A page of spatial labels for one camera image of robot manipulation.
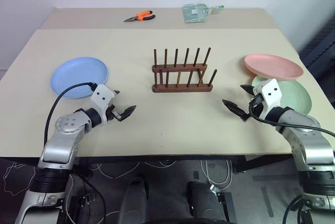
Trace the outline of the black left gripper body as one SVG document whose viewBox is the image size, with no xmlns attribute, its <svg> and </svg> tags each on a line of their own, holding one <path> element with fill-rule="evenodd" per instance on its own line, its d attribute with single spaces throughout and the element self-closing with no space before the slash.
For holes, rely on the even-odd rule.
<svg viewBox="0 0 335 224">
<path fill-rule="evenodd" d="M 110 105 L 105 112 L 106 115 L 106 119 L 107 121 L 111 121 L 114 118 L 116 118 L 118 121 L 121 120 L 121 115 L 115 111 L 115 106 L 114 105 Z"/>
</svg>

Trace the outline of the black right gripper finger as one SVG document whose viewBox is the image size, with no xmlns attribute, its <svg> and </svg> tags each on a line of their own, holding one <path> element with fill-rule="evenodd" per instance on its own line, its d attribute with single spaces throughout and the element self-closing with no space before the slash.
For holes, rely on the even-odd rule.
<svg viewBox="0 0 335 224">
<path fill-rule="evenodd" d="M 242 121 L 248 119 L 248 114 L 243 109 L 239 108 L 237 104 L 225 99 L 223 99 L 222 102 L 232 113 L 240 117 Z"/>
<path fill-rule="evenodd" d="M 254 94 L 254 86 L 252 85 L 240 85 L 240 87 L 245 90 L 248 94 L 255 96 Z"/>
</svg>

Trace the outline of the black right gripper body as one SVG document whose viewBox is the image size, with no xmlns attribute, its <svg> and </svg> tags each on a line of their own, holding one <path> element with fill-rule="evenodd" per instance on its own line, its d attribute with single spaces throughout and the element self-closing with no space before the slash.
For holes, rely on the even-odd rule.
<svg viewBox="0 0 335 224">
<path fill-rule="evenodd" d="M 258 93 L 249 102 L 249 105 L 252 106 L 252 112 L 256 117 L 259 117 L 261 112 L 263 111 L 263 107 L 264 107 L 263 101 L 264 101 L 264 98 L 262 94 Z"/>
</svg>

